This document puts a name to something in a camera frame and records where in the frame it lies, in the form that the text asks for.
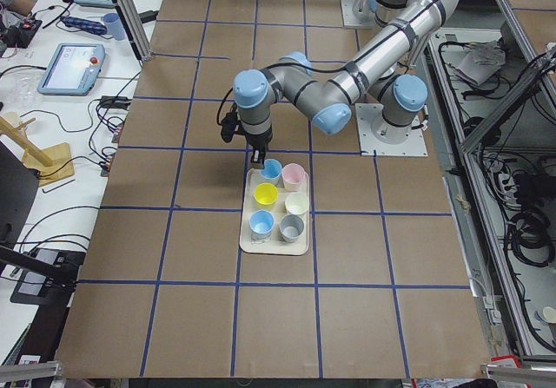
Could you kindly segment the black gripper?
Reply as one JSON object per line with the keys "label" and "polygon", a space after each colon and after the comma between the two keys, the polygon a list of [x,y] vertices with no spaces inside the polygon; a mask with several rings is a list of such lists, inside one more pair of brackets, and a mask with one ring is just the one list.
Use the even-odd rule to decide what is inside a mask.
{"label": "black gripper", "polygon": [[263,168],[266,160],[268,145],[273,138],[273,129],[268,128],[260,134],[245,132],[247,144],[252,148],[250,165],[252,168]]}

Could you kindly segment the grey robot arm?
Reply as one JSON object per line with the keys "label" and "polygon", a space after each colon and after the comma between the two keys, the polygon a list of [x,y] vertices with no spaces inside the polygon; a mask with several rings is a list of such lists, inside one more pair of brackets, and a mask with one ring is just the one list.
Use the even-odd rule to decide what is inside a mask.
{"label": "grey robot arm", "polygon": [[387,23],[379,15],[382,10],[383,7],[377,0],[356,0],[353,6],[353,13],[361,23],[370,23],[374,19],[379,27],[384,28]]}
{"label": "grey robot arm", "polygon": [[302,53],[290,53],[263,69],[235,76],[238,134],[252,148],[251,163],[264,165],[272,139],[270,108],[286,99],[327,135],[341,131],[351,107],[403,56],[415,55],[453,14],[459,0],[359,0],[374,13],[381,31],[324,83]]}

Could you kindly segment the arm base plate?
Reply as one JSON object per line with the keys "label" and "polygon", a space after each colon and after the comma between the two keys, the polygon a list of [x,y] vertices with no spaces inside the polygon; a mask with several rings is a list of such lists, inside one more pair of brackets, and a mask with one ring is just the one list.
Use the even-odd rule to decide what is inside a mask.
{"label": "arm base plate", "polygon": [[379,103],[357,103],[355,120],[361,153],[368,156],[427,157],[427,145],[418,115],[404,128],[391,127],[382,118]]}
{"label": "arm base plate", "polygon": [[377,25],[376,0],[340,0],[343,25],[352,29],[371,29]]}

